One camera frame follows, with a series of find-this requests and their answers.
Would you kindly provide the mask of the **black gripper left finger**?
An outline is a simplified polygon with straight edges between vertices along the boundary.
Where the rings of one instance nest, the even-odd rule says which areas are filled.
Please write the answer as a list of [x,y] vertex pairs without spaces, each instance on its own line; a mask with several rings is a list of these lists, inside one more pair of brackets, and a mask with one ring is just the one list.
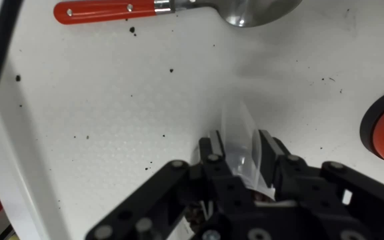
[[224,175],[224,151],[217,131],[210,131],[198,140],[198,160],[201,172],[206,179]]

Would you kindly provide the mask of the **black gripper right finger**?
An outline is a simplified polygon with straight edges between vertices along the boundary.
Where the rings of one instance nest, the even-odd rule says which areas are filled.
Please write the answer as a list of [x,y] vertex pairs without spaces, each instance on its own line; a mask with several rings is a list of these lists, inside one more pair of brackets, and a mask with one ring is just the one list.
[[260,172],[264,179],[272,179],[274,176],[276,162],[281,156],[288,156],[289,151],[278,139],[270,136],[268,131],[260,130],[258,136],[261,147]]

